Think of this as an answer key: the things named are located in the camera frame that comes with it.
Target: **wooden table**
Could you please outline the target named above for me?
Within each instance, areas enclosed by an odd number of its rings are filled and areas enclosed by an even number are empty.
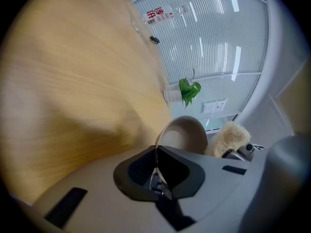
[[[130,0],[29,0],[0,58],[11,194],[32,203],[87,162],[155,143],[171,112],[150,35]]]

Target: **green plant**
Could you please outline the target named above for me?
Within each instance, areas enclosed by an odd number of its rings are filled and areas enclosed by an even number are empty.
[[[192,99],[201,91],[201,85],[198,82],[192,82],[193,78],[189,81],[187,78],[179,80],[181,97],[185,101],[186,107],[189,103],[192,104]]]

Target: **beige bowl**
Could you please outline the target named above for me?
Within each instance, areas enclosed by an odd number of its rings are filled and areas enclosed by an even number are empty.
[[[181,116],[172,120],[164,128],[156,145],[204,154],[207,148],[207,136],[205,129],[197,119],[191,116]]]

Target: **fluffy pad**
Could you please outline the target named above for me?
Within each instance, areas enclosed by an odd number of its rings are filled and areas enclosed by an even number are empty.
[[[245,146],[250,138],[250,133],[243,126],[228,122],[220,132],[212,137],[205,150],[205,155],[222,157],[229,149],[237,150]]]

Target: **white pot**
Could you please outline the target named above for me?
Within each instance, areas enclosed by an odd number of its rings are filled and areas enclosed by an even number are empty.
[[[166,102],[177,102],[182,101],[180,89],[177,90],[163,90],[164,99]]]

